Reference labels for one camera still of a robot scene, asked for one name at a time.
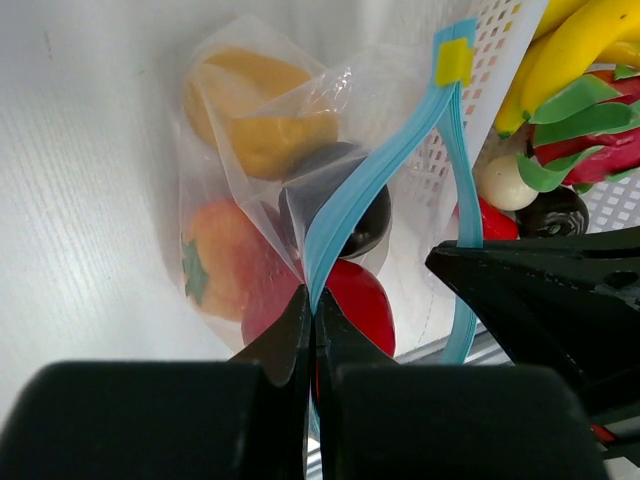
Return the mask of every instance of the fake vegetable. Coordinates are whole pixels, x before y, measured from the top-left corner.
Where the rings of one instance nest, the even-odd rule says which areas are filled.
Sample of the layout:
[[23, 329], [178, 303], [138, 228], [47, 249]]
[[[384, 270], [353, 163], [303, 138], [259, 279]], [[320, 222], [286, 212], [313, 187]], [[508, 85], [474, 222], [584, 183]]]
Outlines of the fake vegetable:
[[508, 212], [526, 207], [538, 195], [520, 177], [514, 155], [492, 160], [478, 175], [477, 186], [480, 196], [490, 205]]
[[589, 210], [571, 189], [541, 193], [527, 208], [516, 212], [522, 238], [582, 235], [589, 228]]
[[[240, 47], [214, 46], [187, 75], [185, 113], [211, 147], [218, 149], [216, 135], [226, 135], [233, 150], [226, 153], [235, 155], [247, 175], [278, 180], [298, 159], [337, 140], [337, 118], [323, 112], [327, 109], [322, 105], [318, 113], [306, 115], [248, 115], [310, 79], [308, 72], [282, 60]], [[290, 110], [294, 106], [287, 104]]]
[[[640, 167], [640, 77], [616, 80], [613, 71], [587, 74], [608, 86], [614, 98], [588, 106], [590, 90], [565, 91], [549, 104], [548, 118], [558, 110], [559, 121], [536, 125], [531, 143], [536, 161], [519, 159], [525, 182], [541, 192], [558, 185], [585, 191], [595, 183], [616, 181]], [[563, 105], [584, 101], [584, 108], [563, 118]]]
[[[281, 276], [272, 284], [278, 309], [264, 314], [247, 315], [242, 322], [245, 345], [253, 342], [284, 312], [297, 284], [291, 277]], [[396, 348], [393, 316], [387, 295], [380, 282], [360, 265], [338, 260], [333, 266], [327, 287], [331, 290], [345, 317], [380, 350], [393, 356]]]
[[264, 310], [273, 301], [275, 278], [294, 290], [300, 283], [232, 200], [213, 202], [194, 215], [182, 251], [185, 295], [199, 310], [225, 320], [239, 322], [252, 309]]
[[497, 208], [489, 205], [485, 199], [478, 197], [482, 215], [482, 238], [485, 240], [517, 240], [518, 226]]
[[609, 45], [640, 30], [637, 0], [591, 0], [553, 33], [522, 89], [525, 118], [583, 75]]
[[387, 294], [374, 275], [355, 263], [338, 260], [327, 287], [347, 319], [380, 350], [393, 357], [396, 334]]
[[[529, 46], [527, 53], [522, 59], [520, 67], [518, 68], [518, 71], [513, 78], [513, 81], [511, 82], [511, 87], [509, 87], [509, 91], [505, 96], [504, 101], [502, 102], [494, 123], [494, 126], [501, 137], [508, 137], [510, 135], [513, 135], [522, 125], [524, 125], [525, 114], [520, 101], [522, 98], [522, 91], [527, 83], [528, 77], [531, 74], [531, 70], [533, 69], [535, 62], [538, 60], [538, 57], [540, 56], [542, 51], [546, 48], [552, 36], [553, 32], [533, 42]], [[634, 68], [640, 68], [640, 43], [634, 41], [616, 42], [608, 46], [595, 60], [595, 63], [613, 63], [620, 65], [631, 65]], [[580, 78], [585, 79], [598, 77], [602, 78], [608, 83], [613, 82], [613, 75], [609, 75], [608, 71], [593, 72], [590, 75], [583, 75]], [[544, 117], [544, 113], [540, 111], [542, 109], [543, 107], [540, 107], [538, 109], [538, 111], [534, 115], [534, 119]]]
[[538, 24], [534, 40], [558, 28], [589, 0], [550, 0]]
[[[358, 145], [336, 142], [306, 156], [289, 172], [278, 203], [290, 245], [297, 246], [294, 223], [303, 225], [306, 233], [325, 202], [366, 158], [367, 152]], [[390, 223], [391, 197], [385, 186], [358, 221], [340, 257], [353, 259], [371, 251]]]

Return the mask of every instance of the white plastic basket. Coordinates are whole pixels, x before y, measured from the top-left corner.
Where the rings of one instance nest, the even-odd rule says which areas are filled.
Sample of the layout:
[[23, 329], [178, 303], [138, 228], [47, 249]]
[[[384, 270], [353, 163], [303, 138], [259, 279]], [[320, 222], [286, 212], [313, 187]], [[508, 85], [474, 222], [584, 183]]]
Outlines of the white plastic basket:
[[[476, 0], [446, 4], [451, 8], [447, 12], [450, 15], [460, 15], [466, 4], [467, 9], [459, 18], [478, 19], [472, 84], [463, 96], [469, 154], [474, 162], [547, 1]], [[396, 175], [393, 188], [389, 254], [379, 278], [393, 308], [397, 354], [402, 354], [446, 336], [453, 319], [453, 296], [422, 265], [429, 250], [447, 235], [446, 227], [457, 203], [453, 172], [437, 131]]]

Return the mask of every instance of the plastic bag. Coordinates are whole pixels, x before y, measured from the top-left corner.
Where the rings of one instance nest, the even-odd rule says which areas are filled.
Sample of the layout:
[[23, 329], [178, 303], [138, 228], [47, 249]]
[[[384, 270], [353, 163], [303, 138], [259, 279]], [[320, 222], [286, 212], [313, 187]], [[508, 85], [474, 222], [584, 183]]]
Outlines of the plastic bag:
[[[381, 45], [327, 70], [252, 17], [198, 47], [185, 79], [180, 141], [185, 293], [218, 317], [210, 323], [232, 348], [237, 325], [229, 321], [250, 326], [244, 336], [255, 338], [278, 318], [304, 278], [315, 214], [417, 105], [429, 78], [425, 51]], [[383, 218], [369, 218], [374, 238], [356, 236], [346, 246], [345, 256], [373, 273], [386, 255], [390, 203], [383, 190], [374, 202]], [[266, 242], [237, 210], [228, 213], [236, 206]], [[209, 225], [214, 216], [225, 220], [215, 232], [194, 234], [207, 216]], [[250, 241], [233, 250], [234, 239]]]

